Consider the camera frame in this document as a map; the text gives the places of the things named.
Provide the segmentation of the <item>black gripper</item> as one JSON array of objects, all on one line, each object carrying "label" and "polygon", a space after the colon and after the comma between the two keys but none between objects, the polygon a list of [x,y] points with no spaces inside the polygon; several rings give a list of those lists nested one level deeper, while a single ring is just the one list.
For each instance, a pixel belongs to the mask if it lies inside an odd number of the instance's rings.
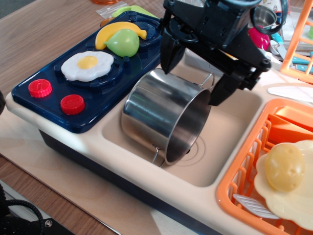
[{"label": "black gripper", "polygon": [[207,0],[195,6],[166,0],[160,20],[160,64],[168,74],[190,49],[223,72],[208,105],[218,106],[238,88],[252,89],[271,63],[248,35],[258,0]]}]

